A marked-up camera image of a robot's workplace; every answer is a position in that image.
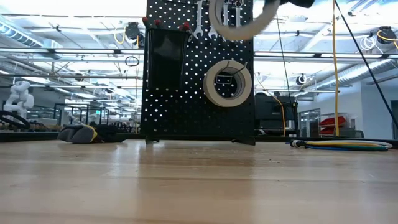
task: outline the black storage bin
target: black storage bin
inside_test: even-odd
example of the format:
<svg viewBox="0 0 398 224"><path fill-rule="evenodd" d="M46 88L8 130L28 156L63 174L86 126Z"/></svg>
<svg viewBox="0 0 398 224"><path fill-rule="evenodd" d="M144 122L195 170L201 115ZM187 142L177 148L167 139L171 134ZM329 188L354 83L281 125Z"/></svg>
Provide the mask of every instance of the black storage bin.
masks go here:
<svg viewBox="0 0 398 224"><path fill-rule="evenodd" d="M182 87L184 56L189 33L147 29L148 88L178 90Z"/></svg>

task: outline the pegboard leg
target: pegboard leg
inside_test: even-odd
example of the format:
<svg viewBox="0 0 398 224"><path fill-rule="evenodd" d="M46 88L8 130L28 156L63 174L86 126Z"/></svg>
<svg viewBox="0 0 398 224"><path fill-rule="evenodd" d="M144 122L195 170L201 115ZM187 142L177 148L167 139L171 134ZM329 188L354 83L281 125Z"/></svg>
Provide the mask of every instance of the pegboard leg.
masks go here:
<svg viewBox="0 0 398 224"><path fill-rule="evenodd" d="M153 144L154 142L159 142L160 140L157 138L154 138L152 136L146 136L145 137L145 143L146 144Z"/></svg>
<svg viewBox="0 0 398 224"><path fill-rule="evenodd" d="M255 146L256 145L256 140L254 137L240 137L232 140L232 143L242 143L242 144L247 144L250 146Z"/></svg>

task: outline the black pegboard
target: black pegboard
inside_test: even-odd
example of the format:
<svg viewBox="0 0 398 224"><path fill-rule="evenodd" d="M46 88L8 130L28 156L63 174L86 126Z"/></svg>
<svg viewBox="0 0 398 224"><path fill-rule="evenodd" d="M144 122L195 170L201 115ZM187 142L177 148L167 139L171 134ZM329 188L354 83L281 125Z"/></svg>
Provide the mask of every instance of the black pegboard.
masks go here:
<svg viewBox="0 0 398 224"><path fill-rule="evenodd" d="M141 131L148 136L252 136L254 134L254 96L233 108L214 105L205 96L203 78L207 70L219 61L230 59L242 64L253 75L253 41L223 41L221 36L211 40L208 36L210 20L208 6L203 1L203 37L193 38L187 45L184 61L183 87L179 90L148 89L147 70L144 69L142 93ZM229 25L235 25L235 9L229 6ZM196 1L147 0L147 17L153 23L160 19L166 29L177 27L188 21L196 28ZM241 24L252 21L252 1L244 1L241 9ZM147 53L144 60L147 68ZM236 90L234 79L219 80L218 93L229 97Z"/></svg>

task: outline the roll of tape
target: roll of tape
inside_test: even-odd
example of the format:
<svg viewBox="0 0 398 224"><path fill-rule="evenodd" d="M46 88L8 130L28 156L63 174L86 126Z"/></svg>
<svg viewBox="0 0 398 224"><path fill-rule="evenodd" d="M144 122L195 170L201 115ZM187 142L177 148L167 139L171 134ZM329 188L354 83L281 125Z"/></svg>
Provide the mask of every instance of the roll of tape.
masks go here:
<svg viewBox="0 0 398 224"><path fill-rule="evenodd" d="M210 23L223 37L229 40L250 40L255 35L259 34L265 29L268 24L273 20L280 0L265 3L262 8L262 13L255 21L250 22L248 25L240 27L224 26L221 22L221 11L223 10L224 0L211 0L209 5L209 18Z"/></svg>
<svg viewBox="0 0 398 224"><path fill-rule="evenodd" d="M215 80L218 74L226 72L236 80L236 93L230 98L224 98L217 93ZM241 105L249 96L252 88L252 78L249 70L234 60L223 60L212 66L203 80L206 97L215 105L233 107Z"/></svg>

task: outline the wood grain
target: wood grain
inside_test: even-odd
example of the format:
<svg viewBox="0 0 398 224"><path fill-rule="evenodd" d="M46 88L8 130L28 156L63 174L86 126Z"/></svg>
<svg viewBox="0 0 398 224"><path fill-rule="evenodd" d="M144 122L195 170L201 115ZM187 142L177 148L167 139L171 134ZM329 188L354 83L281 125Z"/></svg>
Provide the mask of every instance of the wood grain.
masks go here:
<svg viewBox="0 0 398 224"><path fill-rule="evenodd" d="M0 223L398 223L398 151L0 144Z"/></svg>

